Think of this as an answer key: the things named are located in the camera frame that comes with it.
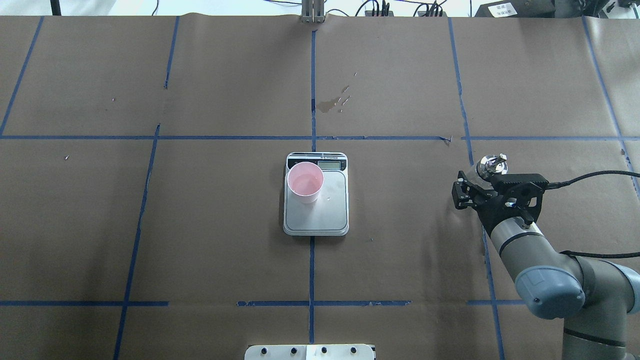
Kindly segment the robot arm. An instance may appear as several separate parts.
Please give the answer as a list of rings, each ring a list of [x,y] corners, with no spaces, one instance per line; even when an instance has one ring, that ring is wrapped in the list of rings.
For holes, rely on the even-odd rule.
[[[537,225],[546,191],[598,175],[550,182],[537,173],[461,170],[452,200],[475,210],[528,310],[563,320],[563,360],[637,360],[627,350],[627,317],[639,312],[639,273],[614,259],[639,254],[556,251]]]

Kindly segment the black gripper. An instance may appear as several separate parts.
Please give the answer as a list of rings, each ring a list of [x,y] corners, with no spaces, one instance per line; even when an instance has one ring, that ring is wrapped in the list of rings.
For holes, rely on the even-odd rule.
[[[493,233],[498,224],[522,215],[516,207],[506,205],[511,198],[503,194],[490,193],[491,197],[480,196],[483,192],[489,191],[494,191],[494,187],[476,170],[459,170],[457,181],[452,184],[451,195],[455,209],[474,209],[485,232]]]

